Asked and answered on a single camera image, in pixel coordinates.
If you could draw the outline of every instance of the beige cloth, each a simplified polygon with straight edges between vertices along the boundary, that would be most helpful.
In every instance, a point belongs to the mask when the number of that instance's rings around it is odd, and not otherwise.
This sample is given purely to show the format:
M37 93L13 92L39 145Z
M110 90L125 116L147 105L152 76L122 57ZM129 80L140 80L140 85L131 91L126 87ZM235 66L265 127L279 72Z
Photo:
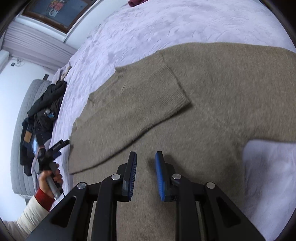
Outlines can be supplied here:
M6 233L8 240L12 240L9 237L11 235L15 241L24 241L47 214L48 211L38 203L35 197L32 197L18 220L0 222L0 230L4 234Z
M295 76L295 53L230 43L173 46L117 68L73 126L74 183L102 181L136 151L132 202L118 204L118 240L174 240L175 204L160 201L155 153L242 207L247 141L296 140Z

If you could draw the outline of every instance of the white sleeve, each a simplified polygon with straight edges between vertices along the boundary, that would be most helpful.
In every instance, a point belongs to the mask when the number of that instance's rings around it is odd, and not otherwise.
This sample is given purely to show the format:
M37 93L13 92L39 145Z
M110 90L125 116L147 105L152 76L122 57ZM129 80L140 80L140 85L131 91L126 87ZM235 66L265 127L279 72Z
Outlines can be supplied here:
M46 217L48 212L32 197L23 214L18 220L3 221L15 241L24 241L37 225Z

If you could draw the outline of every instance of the gray handle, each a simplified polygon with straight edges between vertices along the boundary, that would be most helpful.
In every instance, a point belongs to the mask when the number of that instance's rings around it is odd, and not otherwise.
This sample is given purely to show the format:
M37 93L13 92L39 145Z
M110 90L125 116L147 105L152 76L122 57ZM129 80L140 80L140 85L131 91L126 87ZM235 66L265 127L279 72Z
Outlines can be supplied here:
M49 164L49 167L52 170L52 172L55 174L55 172L57 170L57 165L54 162L51 162ZM58 184L59 187L57 187L57 185L55 184L55 182L52 179L52 177L47 177L46 178L46 182L47 182L50 190L52 191L55 199L58 199L61 196L61 194L63 193L62 187L59 184Z

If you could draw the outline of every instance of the pleated curtain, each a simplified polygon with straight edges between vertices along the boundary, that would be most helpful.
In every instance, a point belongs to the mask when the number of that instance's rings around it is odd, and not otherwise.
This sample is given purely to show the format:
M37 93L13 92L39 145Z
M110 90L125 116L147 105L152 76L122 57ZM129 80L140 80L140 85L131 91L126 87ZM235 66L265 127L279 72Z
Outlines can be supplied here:
M10 55L53 71L65 66L77 51L73 47L21 23L11 22L2 49Z

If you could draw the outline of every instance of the ribbed cuff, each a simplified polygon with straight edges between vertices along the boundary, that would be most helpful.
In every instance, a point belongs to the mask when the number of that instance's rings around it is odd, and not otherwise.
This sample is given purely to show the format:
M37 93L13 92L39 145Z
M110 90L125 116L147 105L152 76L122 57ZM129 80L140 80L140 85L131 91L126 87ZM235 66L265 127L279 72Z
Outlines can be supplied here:
M52 204L54 203L54 199L46 195L40 188L38 189L35 198L37 202L49 212Z

